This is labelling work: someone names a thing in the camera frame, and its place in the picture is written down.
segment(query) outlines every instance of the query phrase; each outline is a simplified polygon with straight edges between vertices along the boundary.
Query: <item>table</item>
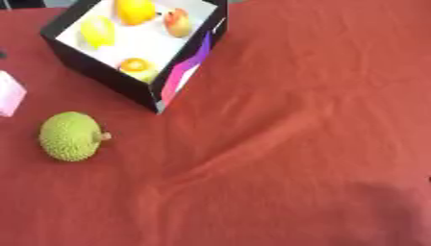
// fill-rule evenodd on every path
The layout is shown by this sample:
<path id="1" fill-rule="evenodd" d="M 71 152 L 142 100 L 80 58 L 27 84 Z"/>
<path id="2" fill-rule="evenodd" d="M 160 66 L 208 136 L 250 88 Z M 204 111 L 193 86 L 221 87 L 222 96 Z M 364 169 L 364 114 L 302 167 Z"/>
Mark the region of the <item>table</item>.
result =
<path id="1" fill-rule="evenodd" d="M 0 119 L 1 245 L 430 245 L 428 0 L 234 5 L 159 116 L 60 64 L 38 36 L 60 11 L 0 12 L 0 68 L 29 90 Z M 60 111 L 114 140 L 49 159 Z"/>

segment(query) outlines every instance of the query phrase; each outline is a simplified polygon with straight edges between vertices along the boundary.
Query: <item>pink object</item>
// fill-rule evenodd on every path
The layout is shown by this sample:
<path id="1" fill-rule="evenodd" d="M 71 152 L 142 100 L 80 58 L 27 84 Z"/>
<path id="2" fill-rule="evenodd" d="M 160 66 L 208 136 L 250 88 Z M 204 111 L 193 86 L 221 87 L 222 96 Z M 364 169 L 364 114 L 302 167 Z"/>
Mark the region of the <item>pink object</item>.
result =
<path id="1" fill-rule="evenodd" d="M 11 75 L 0 71 L 0 116 L 11 117 L 27 91 Z"/>

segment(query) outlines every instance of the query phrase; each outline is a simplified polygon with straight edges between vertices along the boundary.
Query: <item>green jackfruit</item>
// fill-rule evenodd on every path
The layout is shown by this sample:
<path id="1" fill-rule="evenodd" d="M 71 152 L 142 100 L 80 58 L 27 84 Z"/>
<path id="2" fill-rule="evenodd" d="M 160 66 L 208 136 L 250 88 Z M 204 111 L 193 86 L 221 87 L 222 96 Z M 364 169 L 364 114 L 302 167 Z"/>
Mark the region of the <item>green jackfruit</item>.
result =
<path id="1" fill-rule="evenodd" d="M 80 161 L 92 157 L 103 140 L 111 134 L 102 133 L 88 115 L 68 111 L 56 114 L 43 123 L 38 140 L 54 159 Z"/>

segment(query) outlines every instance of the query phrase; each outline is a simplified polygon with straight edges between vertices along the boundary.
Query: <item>lemon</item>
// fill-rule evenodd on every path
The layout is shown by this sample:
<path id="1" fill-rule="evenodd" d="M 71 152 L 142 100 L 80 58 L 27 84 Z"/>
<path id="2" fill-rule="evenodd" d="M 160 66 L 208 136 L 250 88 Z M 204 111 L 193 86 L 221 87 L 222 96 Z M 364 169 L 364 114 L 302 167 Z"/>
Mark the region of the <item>lemon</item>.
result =
<path id="1" fill-rule="evenodd" d="M 150 0 L 116 0 L 116 14 L 126 25 L 139 25 L 156 16 L 156 6 Z"/>
<path id="2" fill-rule="evenodd" d="M 106 16 L 92 16 L 82 22 L 81 35 L 95 49 L 102 45 L 112 46 L 115 42 L 115 27 Z"/>

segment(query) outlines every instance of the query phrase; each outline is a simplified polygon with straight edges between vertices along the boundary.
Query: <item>open box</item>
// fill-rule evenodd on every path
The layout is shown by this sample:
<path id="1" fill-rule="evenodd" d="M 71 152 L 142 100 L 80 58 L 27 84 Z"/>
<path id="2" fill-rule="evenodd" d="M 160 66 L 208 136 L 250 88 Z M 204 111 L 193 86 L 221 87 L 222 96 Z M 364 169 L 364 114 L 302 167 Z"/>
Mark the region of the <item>open box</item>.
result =
<path id="1" fill-rule="evenodd" d="M 123 25 L 116 17 L 114 1 L 80 0 L 40 33 L 66 66 L 160 113 L 226 32 L 227 0 L 152 0 L 161 14 L 174 8 L 189 13 L 192 31 L 181 38 L 169 35 L 162 15 L 140 25 Z M 109 17 L 114 23 L 114 45 L 99 49 L 82 45 L 80 25 L 91 15 Z M 118 70 L 130 58 L 157 66 L 159 73 L 151 84 Z"/>

